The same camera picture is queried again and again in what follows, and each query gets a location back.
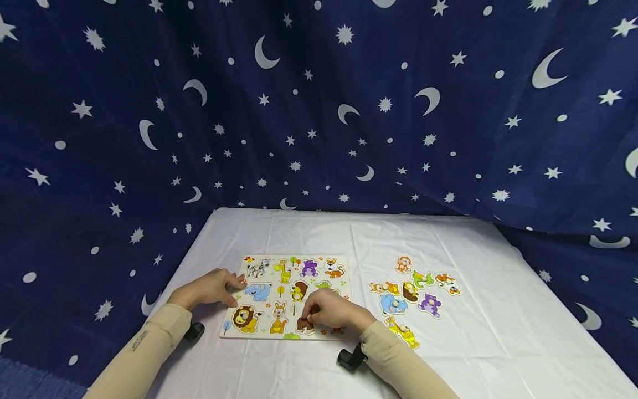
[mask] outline white tablecloth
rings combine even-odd
[[[371,282],[408,255],[421,272],[456,276],[463,294],[435,288],[441,318],[410,306],[399,316],[425,359],[465,398],[635,398],[638,390],[490,223],[470,218],[219,209],[158,300],[214,267],[239,269],[245,253],[340,253],[348,257],[353,301],[382,320]],[[224,312],[197,308],[206,332],[182,344],[149,398],[393,398],[367,369],[336,365],[355,343],[222,340]]]

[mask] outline hand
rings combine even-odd
[[[222,302],[231,308],[237,307],[237,300],[226,288],[242,290],[246,283],[242,283],[244,275],[237,277],[237,273],[230,273],[226,269],[214,269],[174,290],[167,303],[174,303],[187,310],[192,310],[200,303]]]
[[[359,334],[376,320],[367,309],[343,299],[328,288],[318,289],[308,296],[301,317],[307,318],[312,324],[332,328],[351,326]]]

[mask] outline navy blue curtain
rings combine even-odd
[[[0,385],[81,395],[221,206],[496,223],[638,381],[637,28],[632,0],[3,2]]]

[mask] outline black clamp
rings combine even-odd
[[[191,326],[188,328],[186,334],[184,334],[184,341],[187,341],[191,345],[194,345],[199,341],[199,339],[204,335],[204,325],[200,322],[191,323]]]
[[[345,349],[341,349],[339,357],[337,358],[337,364],[352,373],[366,360],[367,356],[363,354],[363,351],[361,351],[361,343],[359,343],[352,353]]]

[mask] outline beige arm sleeve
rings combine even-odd
[[[166,304],[120,350],[85,399],[143,399],[160,367],[188,331],[192,313]]]
[[[380,321],[361,334],[361,341],[367,365],[401,399],[458,399],[445,381]]]

